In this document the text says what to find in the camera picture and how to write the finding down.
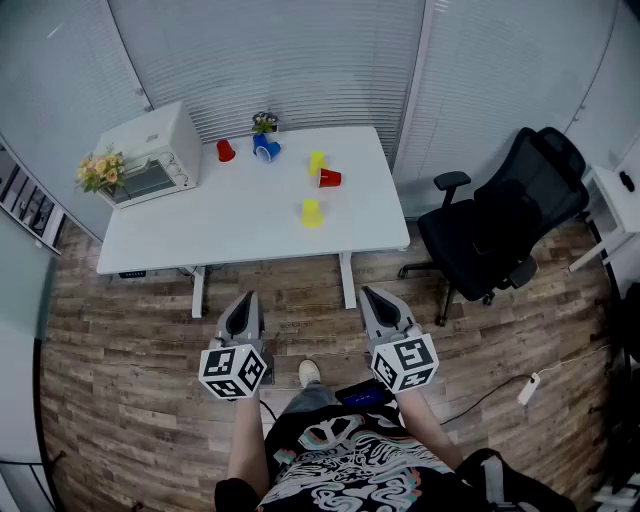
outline potted plant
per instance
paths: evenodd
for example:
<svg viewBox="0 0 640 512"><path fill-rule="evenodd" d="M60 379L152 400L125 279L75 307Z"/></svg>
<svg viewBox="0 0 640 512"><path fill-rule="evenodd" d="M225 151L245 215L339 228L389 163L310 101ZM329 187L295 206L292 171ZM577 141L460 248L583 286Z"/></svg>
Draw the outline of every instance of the potted plant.
<svg viewBox="0 0 640 512"><path fill-rule="evenodd" d="M76 183L84 192L96 193L103 189L124 186L122 153L107 149L104 155L89 154L77 169Z"/></svg>
<svg viewBox="0 0 640 512"><path fill-rule="evenodd" d="M253 116L252 131L256 132L253 136L253 154L256 154L256 148L259 146L267 147L267 133L273 133L278 130L278 116L272 112L258 112Z"/></svg>

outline white sneaker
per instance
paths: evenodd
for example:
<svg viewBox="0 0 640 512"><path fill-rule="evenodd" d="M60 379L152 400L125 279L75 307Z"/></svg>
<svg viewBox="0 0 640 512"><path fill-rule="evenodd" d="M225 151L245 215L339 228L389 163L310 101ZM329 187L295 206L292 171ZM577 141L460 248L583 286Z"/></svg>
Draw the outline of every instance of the white sneaker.
<svg viewBox="0 0 640 512"><path fill-rule="evenodd" d="M318 370L316 363L310 359L305 359L300 363L298 375L303 388L306 388L310 382L320 382L320 370Z"/></svg>

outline cable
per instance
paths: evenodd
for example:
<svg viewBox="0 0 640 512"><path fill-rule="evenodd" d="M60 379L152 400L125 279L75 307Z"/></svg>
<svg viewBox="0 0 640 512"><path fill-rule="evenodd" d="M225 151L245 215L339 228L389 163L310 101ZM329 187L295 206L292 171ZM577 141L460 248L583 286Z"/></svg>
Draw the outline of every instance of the cable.
<svg viewBox="0 0 640 512"><path fill-rule="evenodd" d="M538 375L540 375L541 373L544 372L549 372L551 370L555 370L556 368L560 368L563 364L567 364L567 363L573 363L574 361L579 361L580 359L584 359L585 357L588 357L592 354L595 354L596 352L602 350L603 348L607 348L610 345L602 345L601 347L592 350L591 352L587 352L586 354L582 354L581 356L578 357L574 357L573 359L567 359L565 361L560 361L558 364L551 366L549 368L543 368L542 370L536 372ZM453 418L449 418L447 421L445 421L444 423L440 423L440 425L446 425L447 423L449 423L450 421L453 420L457 420L458 418L460 418L461 416L464 416L465 414L467 414L471 409L473 409L474 407L477 407L480 402L482 402L485 398L490 397L493 393L495 393L496 391L498 391L499 389L503 388L504 386L506 386L507 384L510 384L511 382L513 382L516 379L520 379L520 378L527 378L527 379L531 379L532 376L531 375L524 375L524 374L520 374L520 375L516 375L514 377L511 377L510 379L506 380L505 382L503 382L502 384L500 384L498 387L493 388L491 391L489 391L486 395L484 395L480 400L478 400L475 404L473 404L471 407L469 407L468 409L466 409L464 412L461 412L460 414L458 414L457 416L454 416Z"/></svg>
<svg viewBox="0 0 640 512"><path fill-rule="evenodd" d="M558 364L556 364L554 366L551 366L550 368L543 368L542 370L540 370L538 372L538 375L540 375L543 372L550 372L551 370L555 370L556 368L560 368L563 364L572 363L574 361L580 361L580 359L584 359L585 357L588 357L591 354L595 354L596 352L602 350L603 348L607 348L607 347L610 347L610 346L611 346L610 344L602 345L600 348L592 350L591 352L587 352L586 354L582 354L581 356L574 357L573 359L567 359L566 361L560 361Z"/></svg>
<svg viewBox="0 0 640 512"><path fill-rule="evenodd" d="M493 395L496 391L498 391L499 389L502 389L503 387L505 387L507 384L511 384L514 380L517 379L530 379L531 375L524 375L524 374L520 374L520 375L516 375L514 377L511 377L510 379L504 381L502 384L500 384L498 387L493 388L491 391L489 391L486 395L484 395L480 400L478 400L475 404L473 404L471 407L469 407L468 409L466 409L465 411L461 412L460 414L458 414L457 416L454 416L453 418L449 418L447 421L440 423L440 425L446 425L447 423L449 423L450 421L453 420L457 420L458 418L460 418L461 416L464 416L465 414L467 414L471 409L473 409L474 407L476 407L477 405L480 404L480 402L482 402L485 398L489 398L491 395Z"/></svg>
<svg viewBox="0 0 640 512"><path fill-rule="evenodd" d="M29 469L31 470L31 474L33 475L33 478L36 479L36 483L38 484L38 487L40 487L42 494L44 494L44 497L47 498L47 501L49 502L49 506L55 511L56 507L53 506L53 503L51 503L51 499L49 498L49 495L44 490L44 487L42 487L42 484L40 483L40 479L38 478L38 475L36 475L36 472L34 471L33 466L29 466Z"/></svg>
<svg viewBox="0 0 640 512"><path fill-rule="evenodd" d="M269 411L269 414L271 414L271 417L273 418L273 421L276 421L276 420L277 420L276 415L275 415L275 414L273 414L273 411L271 410L271 407L269 407L269 406L268 406L265 402L263 402L262 400L260 400L260 403L261 403L262 405L264 405L264 407L265 407L265 409L266 409L267 411Z"/></svg>

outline jeans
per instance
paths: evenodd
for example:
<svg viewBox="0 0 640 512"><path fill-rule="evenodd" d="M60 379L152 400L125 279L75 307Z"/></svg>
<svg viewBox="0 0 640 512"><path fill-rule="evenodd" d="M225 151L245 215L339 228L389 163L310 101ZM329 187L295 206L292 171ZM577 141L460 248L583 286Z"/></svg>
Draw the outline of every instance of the jeans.
<svg viewBox="0 0 640 512"><path fill-rule="evenodd" d="M282 411L282 414L291 414L294 412L311 412L322 409L327 405L336 405L338 401L333 393L327 389L325 385L318 381L312 381L307 384L300 393L294 396L289 405Z"/></svg>

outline graphic print shirt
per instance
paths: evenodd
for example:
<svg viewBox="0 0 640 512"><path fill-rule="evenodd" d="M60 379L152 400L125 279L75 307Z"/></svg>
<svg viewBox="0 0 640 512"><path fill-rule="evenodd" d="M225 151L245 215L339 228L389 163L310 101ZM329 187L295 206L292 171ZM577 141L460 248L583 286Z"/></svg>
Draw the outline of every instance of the graphic print shirt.
<svg viewBox="0 0 640 512"><path fill-rule="evenodd" d="M278 418L266 444L262 501L233 478L219 512L480 510L475 492L402 428L391 407L328 406Z"/></svg>

